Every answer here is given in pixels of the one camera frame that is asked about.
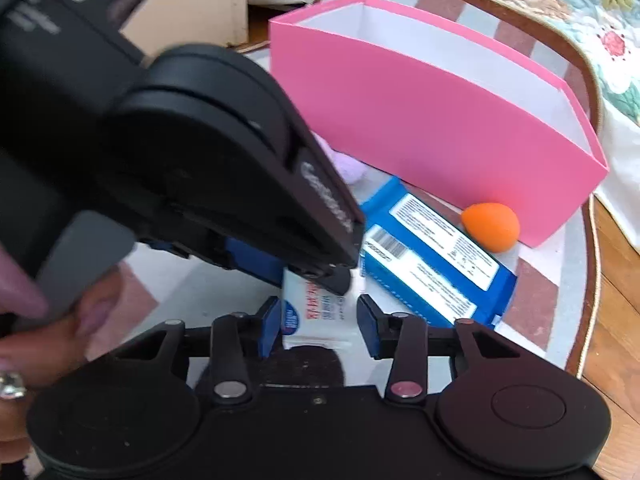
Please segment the left hand with ring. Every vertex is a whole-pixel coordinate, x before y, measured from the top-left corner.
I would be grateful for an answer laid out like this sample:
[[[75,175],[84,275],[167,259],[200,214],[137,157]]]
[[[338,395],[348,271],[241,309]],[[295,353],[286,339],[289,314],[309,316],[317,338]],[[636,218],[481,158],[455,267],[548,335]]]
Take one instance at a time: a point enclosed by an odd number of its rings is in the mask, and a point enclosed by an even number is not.
[[[1,339],[1,373],[17,374],[26,387],[24,396],[1,401],[2,464],[28,455],[26,414],[32,401],[41,390],[84,364],[91,337],[118,303],[122,286],[122,274],[114,266],[84,292],[64,318]]]

